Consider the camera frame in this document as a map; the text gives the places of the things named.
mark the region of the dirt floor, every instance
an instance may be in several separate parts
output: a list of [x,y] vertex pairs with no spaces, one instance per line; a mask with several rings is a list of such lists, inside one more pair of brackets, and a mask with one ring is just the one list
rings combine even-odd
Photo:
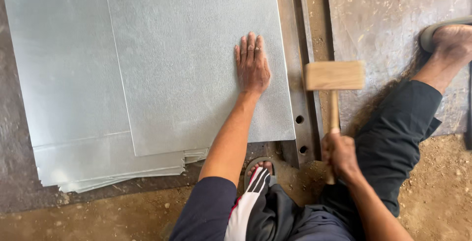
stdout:
[[[307,1],[315,59],[332,59],[327,1]],[[321,95],[326,111],[326,93]],[[400,190],[398,220],[415,240],[472,240],[472,154],[465,150],[463,137],[430,138],[420,151],[419,164]],[[278,154],[272,157],[282,166],[279,182],[288,195],[300,206],[313,203],[323,186],[321,163],[296,170]],[[191,190],[187,186],[0,214],[0,240],[166,240]]]

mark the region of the flip-flop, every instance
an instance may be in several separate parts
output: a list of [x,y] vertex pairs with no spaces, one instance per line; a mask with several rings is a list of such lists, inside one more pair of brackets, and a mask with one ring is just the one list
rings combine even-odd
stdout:
[[434,31],[436,31],[439,27],[445,26],[445,25],[451,25],[451,24],[472,24],[472,15],[465,16],[465,17],[460,17],[456,19],[451,19],[439,23],[435,23],[434,25],[429,26],[427,29],[421,33],[420,37],[420,42],[421,42],[421,47],[428,51],[433,53],[434,51],[434,43],[433,43],[433,34]]
[[251,170],[251,168],[258,162],[265,162],[265,161],[269,161],[272,163],[272,173],[273,175],[270,176],[270,183],[268,184],[268,186],[272,186],[274,184],[277,184],[277,173],[276,173],[276,170],[278,170],[279,168],[276,167],[277,164],[275,164],[275,161],[269,157],[258,157],[254,160],[252,160],[251,163],[249,163],[249,165],[246,167],[246,171],[244,173],[244,192],[246,192],[247,190],[247,187],[249,186],[249,182],[251,181],[251,177],[247,175],[247,172],[249,172]]

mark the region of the man's right hand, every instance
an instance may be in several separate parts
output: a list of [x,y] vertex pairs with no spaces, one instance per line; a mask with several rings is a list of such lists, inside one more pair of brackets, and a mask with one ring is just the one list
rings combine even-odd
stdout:
[[322,140],[323,160],[346,183],[351,183],[362,172],[357,164],[354,139],[341,136],[339,129],[332,129]]

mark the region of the foot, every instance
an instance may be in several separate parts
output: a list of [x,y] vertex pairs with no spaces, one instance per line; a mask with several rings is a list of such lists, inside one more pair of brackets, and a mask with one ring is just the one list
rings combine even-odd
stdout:
[[453,60],[455,63],[469,63],[472,60],[471,25],[454,24],[440,27],[434,32],[433,43],[436,46],[434,54],[441,59]]
[[252,176],[252,173],[256,170],[257,167],[264,167],[264,168],[267,168],[268,172],[270,175],[274,175],[273,174],[273,171],[272,171],[272,163],[269,162],[269,161],[261,161],[261,162],[258,162],[256,163],[252,168],[251,170],[249,170],[247,172],[247,176]]
[[460,69],[472,60],[472,26],[454,24],[434,32],[433,55],[412,80],[424,82],[441,94]]

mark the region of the person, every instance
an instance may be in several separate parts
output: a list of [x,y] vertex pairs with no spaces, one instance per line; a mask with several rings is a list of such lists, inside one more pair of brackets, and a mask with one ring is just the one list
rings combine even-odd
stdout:
[[472,26],[441,27],[433,42],[428,62],[383,100],[355,139],[339,129],[324,137],[322,153],[331,155],[325,160],[339,179],[324,186],[318,203],[298,207],[279,184],[270,185],[277,175],[271,161],[252,166],[236,199],[252,113],[270,80],[263,37],[242,37],[235,46],[242,90],[170,240],[412,240],[395,218],[399,189],[420,159],[419,143],[440,124],[434,114],[445,88],[472,60]]

